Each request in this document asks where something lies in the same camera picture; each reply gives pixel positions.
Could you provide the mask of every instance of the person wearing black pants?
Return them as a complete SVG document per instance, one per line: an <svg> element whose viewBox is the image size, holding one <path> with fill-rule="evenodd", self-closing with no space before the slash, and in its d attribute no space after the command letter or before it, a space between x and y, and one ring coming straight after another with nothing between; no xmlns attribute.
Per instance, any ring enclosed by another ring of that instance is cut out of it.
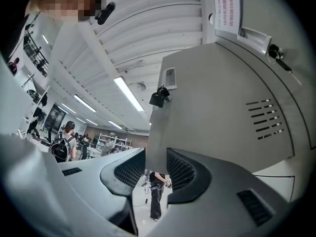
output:
<svg viewBox="0 0 316 237"><path fill-rule="evenodd" d="M164 174L157 172L151 173L151 192L152 192L152 203L150 208L150 217L157 221L161 217L160 201L163 193L163 186L166 184Z"/></svg>

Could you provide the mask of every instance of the floor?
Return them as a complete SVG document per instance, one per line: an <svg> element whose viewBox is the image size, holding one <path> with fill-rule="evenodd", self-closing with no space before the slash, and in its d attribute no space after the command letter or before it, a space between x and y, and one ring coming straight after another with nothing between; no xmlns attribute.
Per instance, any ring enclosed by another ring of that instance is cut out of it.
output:
<svg viewBox="0 0 316 237"><path fill-rule="evenodd" d="M146 236L155 226L159 224L150 218L151 191L149 186L141 187L143 183L138 183L133 191L133 206L138 227L138 236ZM167 212L167 197L172 193L171 188L164 188L161 198L161 217Z"/></svg>

